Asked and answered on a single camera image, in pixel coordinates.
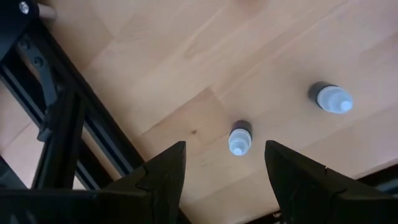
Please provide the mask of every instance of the wooden surface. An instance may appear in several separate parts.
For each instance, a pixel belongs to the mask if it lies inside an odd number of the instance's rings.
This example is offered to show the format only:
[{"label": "wooden surface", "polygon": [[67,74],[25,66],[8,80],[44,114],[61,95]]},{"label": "wooden surface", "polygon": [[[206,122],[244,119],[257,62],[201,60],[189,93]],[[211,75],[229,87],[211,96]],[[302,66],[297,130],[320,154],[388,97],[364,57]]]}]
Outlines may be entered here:
[{"label": "wooden surface", "polygon": [[[398,162],[396,0],[48,0],[55,38],[145,159],[187,142],[180,206],[193,223],[242,223],[277,209],[264,143],[350,177]],[[333,115],[307,100],[347,89]],[[32,181],[37,128],[0,88],[1,154]],[[228,151],[253,125],[243,157]]]}]

